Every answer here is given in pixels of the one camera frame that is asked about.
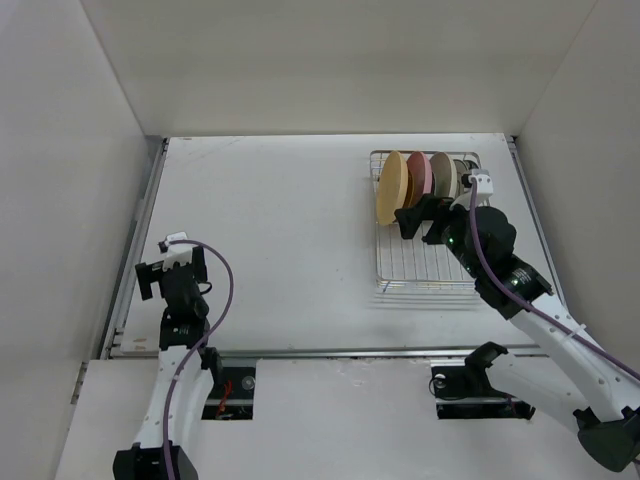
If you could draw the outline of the cream plastic plate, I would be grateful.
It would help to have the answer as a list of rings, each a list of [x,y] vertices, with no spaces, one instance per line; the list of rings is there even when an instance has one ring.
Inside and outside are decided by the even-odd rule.
[[[452,158],[445,152],[437,152],[430,158],[433,175],[433,193],[438,197],[455,198],[457,170]]]

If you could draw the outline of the brown yellow small plate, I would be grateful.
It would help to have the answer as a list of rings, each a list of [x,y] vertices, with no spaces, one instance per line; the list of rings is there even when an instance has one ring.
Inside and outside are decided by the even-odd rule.
[[[407,188],[406,195],[403,203],[404,208],[411,208],[414,204],[415,183],[411,172],[407,174]]]

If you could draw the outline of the pink plastic plate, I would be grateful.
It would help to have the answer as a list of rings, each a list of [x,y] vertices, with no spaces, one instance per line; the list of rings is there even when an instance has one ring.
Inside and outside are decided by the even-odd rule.
[[[427,155],[421,151],[413,152],[406,160],[406,164],[408,172],[413,175],[415,183],[414,201],[416,204],[423,195],[431,194],[433,191],[431,164]]]

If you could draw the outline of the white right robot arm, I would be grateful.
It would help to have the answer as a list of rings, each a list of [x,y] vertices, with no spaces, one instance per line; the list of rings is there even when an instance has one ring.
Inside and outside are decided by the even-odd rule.
[[[393,215],[405,239],[430,222],[423,242],[445,246],[472,277],[480,298],[530,337],[563,374],[549,378],[506,347],[487,342],[466,357],[465,386],[477,395],[514,396],[544,412],[609,471],[638,462],[638,371],[599,346],[550,283],[515,255],[516,229],[506,215],[479,205],[474,193],[459,200],[427,194]]]

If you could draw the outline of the white plate black rim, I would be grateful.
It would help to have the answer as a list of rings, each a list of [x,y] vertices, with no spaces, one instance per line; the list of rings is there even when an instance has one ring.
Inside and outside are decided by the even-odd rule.
[[[453,162],[456,168],[456,175],[457,175],[456,196],[460,196],[466,191],[466,187],[463,183],[462,177],[469,172],[470,164],[466,160],[461,160],[461,159],[454,159]]]

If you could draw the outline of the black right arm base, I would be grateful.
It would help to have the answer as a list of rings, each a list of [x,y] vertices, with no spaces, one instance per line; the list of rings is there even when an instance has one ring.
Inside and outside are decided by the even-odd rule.
[[[536,412],[521,399],[493,389],[463,365],[432,366],[428,387],[439,420],[531,420]]]

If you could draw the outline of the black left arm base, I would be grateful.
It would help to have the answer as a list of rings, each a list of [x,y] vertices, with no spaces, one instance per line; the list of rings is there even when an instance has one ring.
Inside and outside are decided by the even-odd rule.
[[[256,365],[227,365],[209,394],[203,420],[245,421],[253,419]]]

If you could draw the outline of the yellow plastic plate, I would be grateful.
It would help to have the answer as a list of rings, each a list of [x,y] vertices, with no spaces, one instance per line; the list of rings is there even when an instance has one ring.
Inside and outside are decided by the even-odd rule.
[[[408,191],[409,172],[405,157],[392,151],[384,161],[376,193],[378,224],[387,226],[395,220],[395,211],[404,207]]]

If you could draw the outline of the white plate dark lettered rim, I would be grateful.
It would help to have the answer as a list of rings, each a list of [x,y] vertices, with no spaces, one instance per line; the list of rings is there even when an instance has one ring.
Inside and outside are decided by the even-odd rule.
[[[464,159],[462,163],[464,164],[464,170],[463,170],[464,174],[470,174],[474,169],[479,168],[478,164],[473,160]]]

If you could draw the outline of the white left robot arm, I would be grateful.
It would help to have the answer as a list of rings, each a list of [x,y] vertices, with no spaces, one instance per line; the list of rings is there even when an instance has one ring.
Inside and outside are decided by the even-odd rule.
[[[207,398],[223,387],[216,354],[203,341],[209,306],[200,289],[208,282],[202,246],[174,238],[161,244],[163,259],[135,267],[141,297],[159,286],[166,302],[160,324],[158,368],[147,411],[131,447],[116,452],[116,479],[196,479],[189,455]]]

